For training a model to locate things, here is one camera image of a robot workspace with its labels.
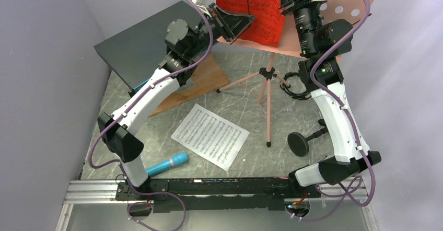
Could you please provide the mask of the black round disc stand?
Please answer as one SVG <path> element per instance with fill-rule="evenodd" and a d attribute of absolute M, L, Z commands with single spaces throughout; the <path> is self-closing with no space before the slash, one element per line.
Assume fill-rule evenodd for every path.
<path fill-rule="evenodd" d="M 318 124 L 322 128 L 311 135 L 305 137 L 301 133 L 291 132 L 287 137 L 287 143 L 290 150 L 298 157 L 305 157 L 309 153 L 309 141 L 328 133 L 328 128 L 324 119 L 318 120 Z"/>

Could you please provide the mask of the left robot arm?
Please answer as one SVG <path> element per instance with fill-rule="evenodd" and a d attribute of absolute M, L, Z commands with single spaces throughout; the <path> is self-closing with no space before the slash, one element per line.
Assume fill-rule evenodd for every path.
<path fill-rule="evenodd" d="M 144 144 L 135 136 L 151 113 L 173 92 L 186 84 L 197 66 L 209 55 L 216 40 L 236 40 L 253 23 L 250 14 L 230 13 L 211 3 L 206 11 L 196 4 L 191 7 L 201 21 L 191 27 L 185 20 L 176 19 L 167 28 L 167 53 L 151 78 L 135 95 L 112 114 L 98 118 L 100 135 L 128 182 L 129 192 L 142 200 L 151 192 L 150 176 L 145 170 L 141 153 Z"/>

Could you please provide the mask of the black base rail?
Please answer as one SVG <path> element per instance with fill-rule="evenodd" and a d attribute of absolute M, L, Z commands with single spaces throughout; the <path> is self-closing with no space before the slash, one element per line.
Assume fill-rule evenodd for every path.
<path fill-rule="evenodd" d="M 115 195 L 117 201 L 149 200 L 154 213 L 182 209 L 281 211 L 285 204 L 319 197 L 315 186 L 300 187 L 284 177 L 152 179 L 146 195 L 136 193 L 123 181 L 117 184 Z"/>

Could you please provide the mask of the white sheet music paper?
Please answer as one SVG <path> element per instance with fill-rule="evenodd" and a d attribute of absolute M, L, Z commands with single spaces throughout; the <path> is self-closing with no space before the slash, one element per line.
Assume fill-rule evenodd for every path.
<path fill-rule="evenodd" d="M 171 138 L 228 171 L 250 132 L 195 104 Z"/>

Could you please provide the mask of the aluminium frame rail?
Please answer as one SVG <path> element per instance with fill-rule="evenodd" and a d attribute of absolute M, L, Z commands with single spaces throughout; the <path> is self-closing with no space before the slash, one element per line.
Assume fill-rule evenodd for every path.
<path fill-rule="evenodd" d="M 55 230 L 67 230 L 71 213 L 76 204 L 117 203 L 118 185 L 113 180 L 72 180 L 62 204 Z"/>

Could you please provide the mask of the wooden board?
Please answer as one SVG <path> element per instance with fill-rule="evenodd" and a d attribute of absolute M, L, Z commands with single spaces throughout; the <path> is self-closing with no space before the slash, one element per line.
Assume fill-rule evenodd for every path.
<path fill-rule="evenodd" d="M 150 116 L 155 116 L 199 96 L 215 91 L 229 83 L 229 79 L 212 54 L 198 65 L 189 81 L 193 86 L 180 88 L 169 95 Z"/>

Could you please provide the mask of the blue cylindrical tube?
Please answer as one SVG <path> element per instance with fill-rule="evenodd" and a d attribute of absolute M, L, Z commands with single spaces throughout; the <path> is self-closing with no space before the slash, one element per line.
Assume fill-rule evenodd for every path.
<path fill-rule="evenodd" d="M 173 167 L 183 165 L 189 160 L 186 152 L 178 153 L 171 158 L 146 168 L 146 172 L 150 177 L 159 175 Z"/>

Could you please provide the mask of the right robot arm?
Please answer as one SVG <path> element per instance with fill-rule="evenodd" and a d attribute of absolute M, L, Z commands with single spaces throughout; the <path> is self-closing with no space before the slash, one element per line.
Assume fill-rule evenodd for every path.
<path fill-rule="evenodd" d="M 281 0 L 279 11 L 292 15 L 302 61 L 299 77 L 316 102 L 330 134 L 334 155 L 290 173 L 288 191 L 300 197 L 314 184 L 338 184 L 381 162 L 362 137 L 346 96 L 344 77 L 337 62 L 352 48 L 353 34 L 362 25 L 340 18 L 324 23 L 320 7 L 331 0 Z"/>

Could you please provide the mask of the red sheet music booklet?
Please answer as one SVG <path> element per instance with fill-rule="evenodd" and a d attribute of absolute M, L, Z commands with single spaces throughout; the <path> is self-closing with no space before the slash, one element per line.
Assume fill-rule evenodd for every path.
<path fill-rule="evenodd" d="M 253 15 L 251 26 L 240 36 L 269 47 L 279 45 L 284 16 L 280 13 L 281 0 L 216 0 L 216 4 L 231 13 Z"/>

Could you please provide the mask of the dark grey network switch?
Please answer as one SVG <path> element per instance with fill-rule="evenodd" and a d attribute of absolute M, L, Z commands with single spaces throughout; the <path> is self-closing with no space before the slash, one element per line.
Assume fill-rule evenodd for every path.
<path fill-rule="evenodd" d="M 194 8 L 179 1 L 96 44 L 94 49 L 129 90 L 136 91 L 164 59 L 167 28 L 176 19 L 185 20 L 191 27 L 201 21 Z"/>

